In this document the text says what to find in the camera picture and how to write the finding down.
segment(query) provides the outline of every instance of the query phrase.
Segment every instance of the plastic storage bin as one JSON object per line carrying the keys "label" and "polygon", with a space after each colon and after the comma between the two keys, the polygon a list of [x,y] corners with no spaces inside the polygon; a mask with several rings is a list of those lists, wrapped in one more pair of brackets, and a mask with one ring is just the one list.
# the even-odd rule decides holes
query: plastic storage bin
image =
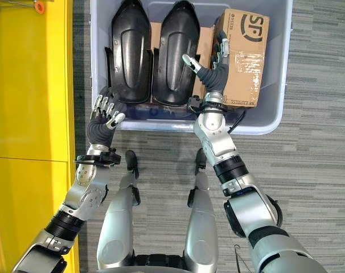
{"label": "plastic storage bin", "polygon": [[[162,22],[175,1],[143,0],[151,22]],[[261,90],[256,108],[246,117],[234,134],[267,134],[279,125],[284,106],[286,68],[288,65],[293,0],[199,0],[194,4],[200,25],[211,27],[224,9],[233,8],[270,16],[269,36]],[[91,63],[93,101],[107,85],[105,47],[110,47],[111,22],[121,0],[91,0]],[[184,109],[166,106],[128,106],[125,130],[192,132],[194,116]]]}

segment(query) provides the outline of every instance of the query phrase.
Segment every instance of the yellow wall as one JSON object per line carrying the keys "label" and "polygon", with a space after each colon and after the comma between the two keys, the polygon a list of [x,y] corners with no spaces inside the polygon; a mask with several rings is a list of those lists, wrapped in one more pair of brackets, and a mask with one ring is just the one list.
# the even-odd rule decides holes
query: yellow wall
{"label": "yellow wall", "polygon": [[[0,272],[57,211],[75,165],[72,1],[0,11]],[[66,272],[78,272],[77,249]]]}

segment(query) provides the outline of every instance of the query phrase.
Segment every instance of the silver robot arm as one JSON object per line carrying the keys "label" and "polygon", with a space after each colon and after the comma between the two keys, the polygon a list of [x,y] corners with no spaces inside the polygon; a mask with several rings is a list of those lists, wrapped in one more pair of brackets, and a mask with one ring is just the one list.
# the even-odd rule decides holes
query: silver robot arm
{"label": "silver robot arm", "polygon": [[121,160],[110,144],[116,126],[125,115],[117,97],[111,100],[107,96],[108,89],[101,93],[88,125],[91,145],[86,155],[77,157],[79,166],[74,183],[50,223],[39,232],[15,265],[14,273],[63,272],[67,263],[62,255],[69,253],[84,222],[91,218],[106,197],[109,168]]}
{"label": "silver robot arm", "polygon": [[221,182],[229,200],[224,204],[232,230],[247,238],[252,263],[258,273],[325,273],[324,268],[288,232],[280,228],[280,207],[258,186],[242,161],[224,118],[223,90],[228,78],[229,45],[224,32],[218,34],[219,50],[213,69],[202,67],[183,55],[207,87],[201,102],[192,97],[188,107],[198,113],[194,132]]}

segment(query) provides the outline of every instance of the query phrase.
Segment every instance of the robot leg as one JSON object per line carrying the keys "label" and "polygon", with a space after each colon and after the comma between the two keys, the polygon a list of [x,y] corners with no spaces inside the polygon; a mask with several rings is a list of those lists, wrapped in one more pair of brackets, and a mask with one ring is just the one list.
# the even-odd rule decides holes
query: robot leg
{"label": "robot leg", "polygon": [[184,258],[191,272],[214,273],[218,262],[218,236],[213,206],[204,172],[195,177],[188,206],[192,208],[187,231]]}
{"label": "robot leg", "polygon": [[133,256],[132,206],[139,204],[137,179],[127,173],[106,212],[97,248],[98,268],[130,265]]}

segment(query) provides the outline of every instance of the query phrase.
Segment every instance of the sf express box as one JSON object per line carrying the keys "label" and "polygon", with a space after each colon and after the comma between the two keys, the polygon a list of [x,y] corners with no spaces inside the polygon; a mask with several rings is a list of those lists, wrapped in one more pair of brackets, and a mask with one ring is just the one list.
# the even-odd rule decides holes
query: sf express box
{"label": "sf express box", "polygon": [[224,91],[226,105],[257,105],[268,29],[268,16],[234,9],[226,9],[216,22],[214,37],[224,30],[229,40],[229,75]]}

